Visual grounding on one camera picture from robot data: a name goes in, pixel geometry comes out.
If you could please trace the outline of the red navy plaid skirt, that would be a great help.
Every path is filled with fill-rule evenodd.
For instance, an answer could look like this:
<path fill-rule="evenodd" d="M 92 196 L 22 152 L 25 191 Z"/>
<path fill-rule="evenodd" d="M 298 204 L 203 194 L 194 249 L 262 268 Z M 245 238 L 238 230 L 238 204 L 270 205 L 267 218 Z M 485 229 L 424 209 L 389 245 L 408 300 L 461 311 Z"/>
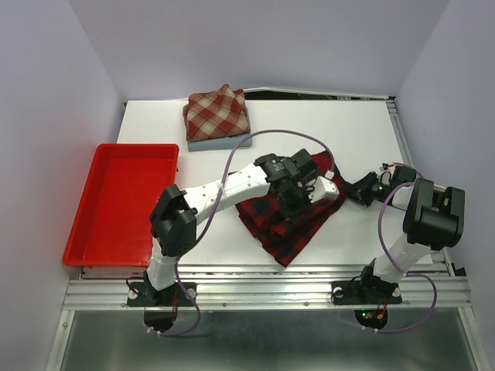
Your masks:
<path fill-rule="evenodd" d="M 293 262 L 322 225 L 347 200 L 347 194 L 343 190 L 346 182 L 329 154 L 322 151 L 314 154 L 312 159 L 318 166 L 319 175 L 325 175 L 329 170 L 333 170 L 332 180 L 340 191 L 336 199 L 318 201 L 303 213 L 296 223 L 290 222 L 282 215 L 278 200 L 273 194 L 243 201 L 236 205 L 239 218 L 247 230 L 283 267 Z"/>

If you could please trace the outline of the light blue denim skirt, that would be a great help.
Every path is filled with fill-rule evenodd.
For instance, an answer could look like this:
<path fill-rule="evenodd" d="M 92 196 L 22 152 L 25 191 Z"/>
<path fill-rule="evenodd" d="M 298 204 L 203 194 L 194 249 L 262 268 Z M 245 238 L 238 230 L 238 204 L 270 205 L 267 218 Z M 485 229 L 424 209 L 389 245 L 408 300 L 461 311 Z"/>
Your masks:
<path fill-rule="evenodd" d="M 239 146 L 249 148 L 252 146 L 252 137 L 249 134 L 241 134 L 230 137 L 208 139 L 204 141 L 190 141 L 187 143 L 189 151 L 227 150 Z"/>

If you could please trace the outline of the red cream plaid skirt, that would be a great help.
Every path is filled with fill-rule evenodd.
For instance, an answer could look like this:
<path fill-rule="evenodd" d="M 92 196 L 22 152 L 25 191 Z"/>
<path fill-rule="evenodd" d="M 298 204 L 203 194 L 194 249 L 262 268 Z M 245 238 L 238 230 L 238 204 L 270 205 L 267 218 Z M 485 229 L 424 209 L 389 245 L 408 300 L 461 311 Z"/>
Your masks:
<path fill-rule="evenodd" d="M 228 84 L 220 89 L 194 93 L 183 107 L 183 121 L 188 142 L 250 134 L 244 90 Z"/>

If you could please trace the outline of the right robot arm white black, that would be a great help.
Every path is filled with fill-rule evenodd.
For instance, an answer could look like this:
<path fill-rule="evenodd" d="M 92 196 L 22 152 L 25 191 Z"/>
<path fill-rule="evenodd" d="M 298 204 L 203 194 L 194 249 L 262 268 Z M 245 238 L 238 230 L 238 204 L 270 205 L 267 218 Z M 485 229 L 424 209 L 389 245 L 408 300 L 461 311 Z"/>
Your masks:
<path fill-rule="evenodd" d="M 464 190 L 438 187 L 405 164 L 384 164 L 382 169 L 389 174 L 387 182 L 382 175 L 370 172 L 360 181 L 344 186 L 345 193 L 356 203 L 382 203 L 377 228 L 384 254 L 365 266 L 357 278 L 334 285 L 333 300 L 338 304 L 378 304 L 399 296 L 400 280 L 419 260 L 433 251 L 454 247 L 463 234 Z M 389 206 L 405 211 L 402 232 L 390 248 L 385 246 L 382 230 Z"/>

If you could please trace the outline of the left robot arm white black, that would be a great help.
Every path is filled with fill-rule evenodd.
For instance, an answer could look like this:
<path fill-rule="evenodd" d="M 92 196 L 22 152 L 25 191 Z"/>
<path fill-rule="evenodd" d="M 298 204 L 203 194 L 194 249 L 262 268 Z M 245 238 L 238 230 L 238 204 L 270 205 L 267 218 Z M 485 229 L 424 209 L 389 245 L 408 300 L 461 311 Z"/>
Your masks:
<path fill-rule="evenodd" d="M 210 226 L 216 213 L 244 201 L 275 196 L 282 215 L 297 221 L 325 193 L 325 179 L 306 151 L 292 157 L 269 154 L 243 169 L 225 172 L 222 179 L 195 188 L 168 186 L 150 216 L 152 258 L 145 272 L 145 295 L 154 304 L 172 296 L 176 264 L 203 238 L 196 229 Z"/>

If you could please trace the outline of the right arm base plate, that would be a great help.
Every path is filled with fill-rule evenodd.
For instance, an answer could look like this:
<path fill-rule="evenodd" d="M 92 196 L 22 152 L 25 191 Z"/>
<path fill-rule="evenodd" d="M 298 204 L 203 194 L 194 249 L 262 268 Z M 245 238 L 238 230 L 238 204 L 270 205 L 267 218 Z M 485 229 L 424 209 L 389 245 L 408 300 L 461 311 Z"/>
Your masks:
<path fill-rule="evenodd" d="M 359 280 L 332 281 L 330 300 L 335 305 L 399 305 L 403 302 L 402 296 L 372 288 Z"/>

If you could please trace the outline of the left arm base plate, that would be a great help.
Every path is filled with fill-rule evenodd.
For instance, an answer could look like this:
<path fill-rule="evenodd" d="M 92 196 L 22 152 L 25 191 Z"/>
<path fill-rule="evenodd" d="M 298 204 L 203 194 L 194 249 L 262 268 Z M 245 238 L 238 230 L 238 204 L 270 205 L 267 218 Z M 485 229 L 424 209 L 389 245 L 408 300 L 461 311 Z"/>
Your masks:
<path fill-rule="evenodd" d="M 193 303 L 178 283 L 161 291 L 156 291 L 144 281 L 127 282 L 127 286 L 126 305 L 130 308 L 193 307 Z"/>

